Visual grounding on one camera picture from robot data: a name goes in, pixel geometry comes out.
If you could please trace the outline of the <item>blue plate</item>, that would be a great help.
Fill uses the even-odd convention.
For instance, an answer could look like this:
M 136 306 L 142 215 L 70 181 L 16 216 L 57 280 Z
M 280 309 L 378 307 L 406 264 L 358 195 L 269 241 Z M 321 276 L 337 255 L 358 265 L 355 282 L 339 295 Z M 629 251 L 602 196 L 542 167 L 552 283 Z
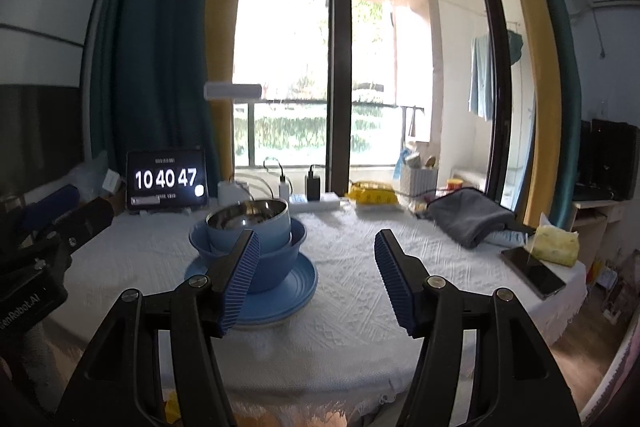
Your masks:
M 258 326 L 290 317 L 309 303 L 318 282 L 316 268 L 299 253 L 293 270 L 271 291 L 247 293 L 235 326 Z

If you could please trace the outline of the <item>large blue bowl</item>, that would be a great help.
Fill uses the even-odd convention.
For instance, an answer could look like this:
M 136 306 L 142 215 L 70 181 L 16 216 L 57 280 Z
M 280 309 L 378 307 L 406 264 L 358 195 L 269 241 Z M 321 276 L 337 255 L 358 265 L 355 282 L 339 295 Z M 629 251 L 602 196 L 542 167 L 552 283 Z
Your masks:
M 291 234 L 288 243 L 277 251 L 262 251 L 250 283 L 250 294 L 271 291 L 282 283 L 294 268 L 294 262 L 298 259 L 300 246 L 306 239 L 307 232 L 302 221 L 291 219 Z M 210 262 L 224 256 L 221 251 L 214 251 L 209 245 L 206 224 L 204 220 L 195 223 L 189 232 L 189 242 L 198 251 L 198 257 L 186 269 L 186 278 L 195 274 L 204 274 Z

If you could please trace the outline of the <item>light blue steel bowl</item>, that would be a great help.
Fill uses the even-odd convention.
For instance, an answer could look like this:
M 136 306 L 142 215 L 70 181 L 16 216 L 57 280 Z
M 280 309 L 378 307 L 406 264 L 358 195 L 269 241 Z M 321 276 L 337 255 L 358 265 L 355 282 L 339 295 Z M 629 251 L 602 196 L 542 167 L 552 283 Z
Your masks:
M 206 219 L 210 246 L 228 253 L 245 229 L 258 235 L 263 251 L 277 251 L 291 235 L 290 207 L 285 200 L 250 199 L 215 210 Z

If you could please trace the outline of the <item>white lace tablecloth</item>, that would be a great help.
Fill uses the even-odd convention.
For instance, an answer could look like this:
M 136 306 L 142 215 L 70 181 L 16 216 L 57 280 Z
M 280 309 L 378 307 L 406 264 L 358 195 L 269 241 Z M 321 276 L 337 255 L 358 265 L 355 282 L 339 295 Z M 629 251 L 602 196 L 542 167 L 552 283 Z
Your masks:
M 412 380 L 418 340 L 398 325 L 374 261 L 375 234 L 393 231 L 404 251 L 462 291 L 514 292 L 547 343 L 554 343 L 584 301 L 582 263 L 555 268 L 564 287 L 538 298 L 502 260 L 499 248 L 465 249 L 435 225 L 402 211 L 343 208 L 306 213 L 304 255 L 314 264 L 314 297 L 288 319 L 238 327 L 214 344 L 235 410 L 288 418 L 342 412 L 358 418 L 396 399 Z M 196 258 L 188 235 L 198 214 L 120 215 L 76 251 L 65 275 L 66 303 L 44 322 L 64 375 L 122 291 L 170 291 Z

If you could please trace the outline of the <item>white desk lamp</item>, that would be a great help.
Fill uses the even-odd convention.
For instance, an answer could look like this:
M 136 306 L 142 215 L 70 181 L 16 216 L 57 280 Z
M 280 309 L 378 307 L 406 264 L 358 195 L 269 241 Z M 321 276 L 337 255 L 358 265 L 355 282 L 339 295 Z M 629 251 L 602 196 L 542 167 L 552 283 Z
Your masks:
M 250 197 L 242 185 L 233 181 L 234 176 L 234 103 L 255 102 L 262 98 L 259 83 L 233 83 L 206 81 L 204 98 L 209 104 L 214 122 L 215 144 L 219 158 L 220 181 L 216 185 L 218 204 L 239 202 L 235 195 Z

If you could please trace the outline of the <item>grey folded towel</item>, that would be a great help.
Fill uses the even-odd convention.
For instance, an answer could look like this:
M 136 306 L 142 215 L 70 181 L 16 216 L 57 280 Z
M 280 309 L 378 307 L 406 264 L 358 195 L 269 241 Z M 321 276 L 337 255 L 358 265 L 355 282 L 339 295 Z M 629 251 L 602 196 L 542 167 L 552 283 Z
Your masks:
M 521 232 L 514 212 L 473 187 L 459 188 L 430 202 L 425 218 L 466 249 L 495 232 Z

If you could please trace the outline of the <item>cardboard box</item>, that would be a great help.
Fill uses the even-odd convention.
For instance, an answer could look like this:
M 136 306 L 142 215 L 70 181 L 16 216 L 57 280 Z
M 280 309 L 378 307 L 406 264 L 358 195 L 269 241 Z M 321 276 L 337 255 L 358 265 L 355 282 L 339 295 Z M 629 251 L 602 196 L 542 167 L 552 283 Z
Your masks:
M 117 191 L 115 193 L 111 193 L 107 191 L 106 188 L 101 187 L 100 196 L 112 205 L 115 216 L 121 215 L 126 210 L 126 184 L 124 181 L 119 181 Z

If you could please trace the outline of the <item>white storage basket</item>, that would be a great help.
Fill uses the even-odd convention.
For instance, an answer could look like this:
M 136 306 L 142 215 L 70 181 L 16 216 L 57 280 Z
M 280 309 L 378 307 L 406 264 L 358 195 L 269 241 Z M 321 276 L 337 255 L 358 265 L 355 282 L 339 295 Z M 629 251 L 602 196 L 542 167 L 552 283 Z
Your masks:
M 402 165 L 399 178 L 399 193 L 402 197 L 410 199 L 426 197 L 436 191 L 437 179 L 437 168 L 413 168 L 408 165 Z

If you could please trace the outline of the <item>white power strip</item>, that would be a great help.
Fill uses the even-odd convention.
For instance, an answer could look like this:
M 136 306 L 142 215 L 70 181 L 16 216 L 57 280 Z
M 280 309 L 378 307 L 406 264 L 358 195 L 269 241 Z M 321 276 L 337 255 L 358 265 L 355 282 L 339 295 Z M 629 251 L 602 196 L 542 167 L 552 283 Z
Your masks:
M 317 200 L 309 199 L 305 194 L 292 194 L 288 200 L 291 213 L 310 213 L 339 210 L 341 197 L 335 193 L 323 193 Z

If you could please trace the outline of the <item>yellow wet wipes pack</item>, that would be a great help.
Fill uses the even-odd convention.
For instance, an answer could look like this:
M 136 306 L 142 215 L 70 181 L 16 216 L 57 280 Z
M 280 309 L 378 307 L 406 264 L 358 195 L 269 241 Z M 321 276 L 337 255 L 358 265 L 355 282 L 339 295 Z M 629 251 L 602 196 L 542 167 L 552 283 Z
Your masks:
M 360 206 L 397 206 L 394 188 L 383 182 L 356 181 L 350 184 L 346 197 Z

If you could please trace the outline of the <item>white phone charger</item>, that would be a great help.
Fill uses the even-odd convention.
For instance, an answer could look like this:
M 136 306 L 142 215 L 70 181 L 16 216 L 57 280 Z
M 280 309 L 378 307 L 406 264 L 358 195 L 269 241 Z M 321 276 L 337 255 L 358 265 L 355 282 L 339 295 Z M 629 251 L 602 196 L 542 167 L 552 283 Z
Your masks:
M 279 176 L 279 185 L 278 185 L 279 198 L 288 202 L 291 197 L 291 183 L 287 176 L 281 174 Z

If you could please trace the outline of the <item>red yellow jar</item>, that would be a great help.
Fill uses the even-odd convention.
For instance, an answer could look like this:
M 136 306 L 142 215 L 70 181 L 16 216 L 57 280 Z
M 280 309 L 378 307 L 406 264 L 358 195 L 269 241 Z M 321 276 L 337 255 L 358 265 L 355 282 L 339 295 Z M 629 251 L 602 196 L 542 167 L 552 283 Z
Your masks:
M 459 178 L 450 178 L 447 180 L 446 190 L 447 191 L 457 191 L 463 185 L 463 180 Z

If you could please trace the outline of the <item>black tablet showing clock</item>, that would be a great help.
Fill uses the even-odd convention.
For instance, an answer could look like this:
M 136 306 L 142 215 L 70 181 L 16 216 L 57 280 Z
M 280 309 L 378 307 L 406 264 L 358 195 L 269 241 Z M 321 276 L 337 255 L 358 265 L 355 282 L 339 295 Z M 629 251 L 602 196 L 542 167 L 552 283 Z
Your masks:
M 126 155 L 125 202 L 131 212 L 205 207 L 204 152 L 199 148 L 130 150 Z

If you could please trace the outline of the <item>black power adapter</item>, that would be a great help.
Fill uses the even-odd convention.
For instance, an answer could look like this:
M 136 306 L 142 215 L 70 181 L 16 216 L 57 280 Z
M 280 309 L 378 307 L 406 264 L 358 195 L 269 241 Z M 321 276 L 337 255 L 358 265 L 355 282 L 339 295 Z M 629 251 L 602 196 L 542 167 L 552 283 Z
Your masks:
M 321 197 L 321 179 L 310 166 L 305 176 L 305 194 L 308 202 L 317 202 Z

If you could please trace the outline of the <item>black smartphone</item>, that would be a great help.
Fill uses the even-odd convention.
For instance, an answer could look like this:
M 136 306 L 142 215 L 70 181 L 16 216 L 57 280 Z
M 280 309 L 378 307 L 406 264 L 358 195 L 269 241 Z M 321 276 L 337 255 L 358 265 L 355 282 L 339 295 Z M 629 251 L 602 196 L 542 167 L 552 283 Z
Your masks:
M 565 287 L 565 283 L 547 265 L 529 254 L 524 247 L 501 251 L 500 257 L 542 300 L 556 295 Z

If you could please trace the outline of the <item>yellow tissue pack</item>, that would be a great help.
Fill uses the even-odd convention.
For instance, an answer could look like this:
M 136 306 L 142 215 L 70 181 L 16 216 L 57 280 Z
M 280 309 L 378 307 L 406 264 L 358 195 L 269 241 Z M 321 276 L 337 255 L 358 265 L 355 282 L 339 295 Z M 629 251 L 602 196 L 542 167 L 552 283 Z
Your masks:
M 578 259 L 579 234 L 552 225 L 541 213 L 535 233 L 527 239 L 525 250 L 538 260 L 571 268 Z

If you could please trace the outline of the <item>yellow curtain right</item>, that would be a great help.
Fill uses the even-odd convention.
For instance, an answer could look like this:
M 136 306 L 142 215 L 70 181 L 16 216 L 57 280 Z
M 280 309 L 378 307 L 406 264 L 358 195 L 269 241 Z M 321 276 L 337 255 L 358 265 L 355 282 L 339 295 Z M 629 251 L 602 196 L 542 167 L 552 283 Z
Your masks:
M 553 134 L 560 114 L 553 105 L 558 96 L 558 63 L 546 0 L 520 0 L 529 44 L 535 86 L 535 133 Z M 536 225 L 547 216 L 553 197 L 558 150 L 549 150 L 547 160 L 533 158 L 532 175 L 524 213 L 526 225 Z

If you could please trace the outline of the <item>teal curtain right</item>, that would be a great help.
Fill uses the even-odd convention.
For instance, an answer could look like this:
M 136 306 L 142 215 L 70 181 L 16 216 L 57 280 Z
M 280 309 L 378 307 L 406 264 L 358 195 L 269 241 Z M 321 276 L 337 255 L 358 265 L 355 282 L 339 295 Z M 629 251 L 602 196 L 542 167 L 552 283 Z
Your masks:
M 568 230 L 572 227 L 574 213 L 573 194 L 582 125 L 582 85 L 565 0 L 546 0 L 546 5 L 558 63 L 558 96 L 553 105 L 560 117 L 553 134 L 539 131 L 534 134 L 534 158 L 547 160 L 550 148 L 558 150 L 554 192 L 547 217 L 552 225 Z

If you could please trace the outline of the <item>teal curtain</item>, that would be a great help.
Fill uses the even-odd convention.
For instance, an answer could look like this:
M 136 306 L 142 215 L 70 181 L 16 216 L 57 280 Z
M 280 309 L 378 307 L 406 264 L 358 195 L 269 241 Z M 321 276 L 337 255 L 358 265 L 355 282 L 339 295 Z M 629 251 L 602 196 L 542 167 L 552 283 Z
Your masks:
M 209 193 L 217 193 L 205 0 L 94 0 L 82 73 L 87 156 L 123 173 L 130 150 L 198 148 Z
M 534 158 L 547 160 L 550 148 L 558 150 L 554 192 L 547 217 L 552 225 L 568 230 L 572 227 L 574 213 L 573 194 L 582 125 L 582 85 L 565 0 L 546 0 L 546 5 L 558 63 L 558 96 L 553 105 L 560 117 L 553 134 L 539 131 L 534 134 Z

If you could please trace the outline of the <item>hanging blue clothes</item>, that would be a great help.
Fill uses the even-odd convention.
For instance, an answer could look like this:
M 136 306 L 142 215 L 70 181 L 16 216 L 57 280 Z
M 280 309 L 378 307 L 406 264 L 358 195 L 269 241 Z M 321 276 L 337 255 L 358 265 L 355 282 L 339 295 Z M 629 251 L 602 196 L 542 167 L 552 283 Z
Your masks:
M 471 46 L 471 80 L 468 109 L 484 121 L 494 119 L 494 63 L 490 35 L 476 37 Z

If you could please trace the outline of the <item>teal curtain left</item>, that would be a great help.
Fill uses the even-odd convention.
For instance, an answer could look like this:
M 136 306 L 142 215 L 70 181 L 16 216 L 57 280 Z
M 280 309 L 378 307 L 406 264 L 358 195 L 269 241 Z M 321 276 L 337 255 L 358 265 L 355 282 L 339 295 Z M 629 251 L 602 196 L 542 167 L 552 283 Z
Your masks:
M 130 150 L 198 148 L 209 193 L 217 193 L 205 0 L 94 0 L 82 73 L 87 156 L 123 173 Z

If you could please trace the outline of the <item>black monitor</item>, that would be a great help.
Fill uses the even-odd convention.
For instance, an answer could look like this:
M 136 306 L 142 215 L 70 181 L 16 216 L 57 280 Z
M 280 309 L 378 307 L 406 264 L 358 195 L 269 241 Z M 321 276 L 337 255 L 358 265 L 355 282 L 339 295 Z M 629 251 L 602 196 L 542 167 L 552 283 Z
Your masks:
M 582 121 L 574 200 L 631 200 L 638 168 L 638 127 L 603 119 Z

